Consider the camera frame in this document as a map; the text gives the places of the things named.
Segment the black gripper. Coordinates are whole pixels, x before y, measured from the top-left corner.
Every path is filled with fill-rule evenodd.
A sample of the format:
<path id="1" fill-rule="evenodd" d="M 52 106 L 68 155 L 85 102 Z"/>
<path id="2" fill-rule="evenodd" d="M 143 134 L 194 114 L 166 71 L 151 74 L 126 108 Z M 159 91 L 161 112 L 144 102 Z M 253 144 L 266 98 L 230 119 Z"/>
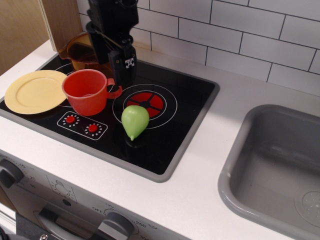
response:
<path id="1" fill-rule="evenodd" d="M 108 61 L 118 86 L 126 88 L 136 78 L 137 55 L 131 29 L 139 23 L 137 0 L 90 0 L 86 24 L 100 64 Z"/>

